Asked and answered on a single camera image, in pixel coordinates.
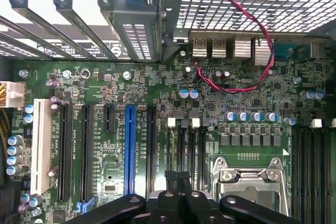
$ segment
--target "power connector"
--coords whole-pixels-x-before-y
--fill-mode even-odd
[[[0,108],[22,108],[25,100],[25,85],[0,81]]]

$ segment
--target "white pci slot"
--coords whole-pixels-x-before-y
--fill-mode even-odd
[[[30,193],[42,194],[49,189],[51,142],[51,103],[34,99],[33,143],[31,149]]]

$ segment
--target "blue pcie slot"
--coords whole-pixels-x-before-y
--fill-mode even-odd
[[[124,195],[134,193],[135,117],[136,106],[127,105],[125,108]]]

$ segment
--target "white power connector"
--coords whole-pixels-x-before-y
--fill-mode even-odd
[[[5,105],[0,108],[22,108],[25,101],[25,85],[22,83],[0,81],[0,85],[6,85]]]

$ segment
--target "red and black wire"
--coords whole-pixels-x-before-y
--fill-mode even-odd
[[[251,86],[248,86],[248,87],[245,87],[245,88],[238,88],[238,89],[230,89],[230,88],[226,89],[226,88],[223,88],[223,87],[215,84],[212,80],[210,80],[209,78],[205,77],[202,74],[201,68],[198,66],[197,62],[195,62],[196,72],[197,72],[197,75],[204,82],[206,82],[208,85],[210,85],[214,90],[224,91],[224,92],[231,93],[231,94],[237,94],[237,93],[241,93],[241,92],[249,92],[249,91],[255,90],[258,87],[258,85],[266,79],[268,70],[270,69],[270,67],[273,65],[273,62],[274,62],[274,46],[273,46],[272,40],[271,40],[266,28],[258,21],[258,19],[254,15],[252,15],[248,11],[244,10],[243,7],[241,5],[239,5],[236,1],[234,1],[234,0],[226,0],[226,1],[229,1],[237,10],[241,11],[248,19],[257,23],[260,30],[264,34],[264,36],[266,38],[266,41],[267,41],[267,45],[268,45],[269,50],[270,50],[270,56],[269,56],[269,60],[268,60],[268,63],[266,65],[266,68],[264,69],[264,71],[262,72],[261,76],[258,78],[256,83],[254,83]]]

